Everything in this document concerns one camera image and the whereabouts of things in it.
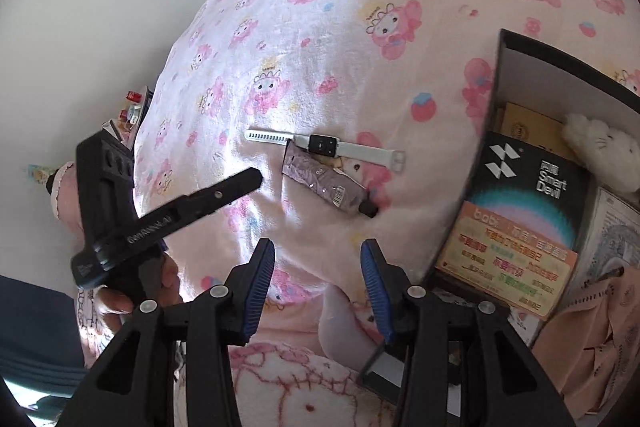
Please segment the person's left hand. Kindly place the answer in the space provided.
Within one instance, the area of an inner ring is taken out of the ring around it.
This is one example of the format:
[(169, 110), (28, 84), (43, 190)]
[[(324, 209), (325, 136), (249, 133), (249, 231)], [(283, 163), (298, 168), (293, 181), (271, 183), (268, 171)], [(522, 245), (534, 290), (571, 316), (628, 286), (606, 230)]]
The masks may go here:
[[(162, 307), (178, 305), (182, 301), (178, 265), (168, 254), (164, 254), (162, 283), (156, 301)], [(113, 334), (122, 327), (120, 318), (134, 311), (134, 304), (127, 296), (107, 286), (100, 287), (94, 294), (94, 307), (103, 325)]]

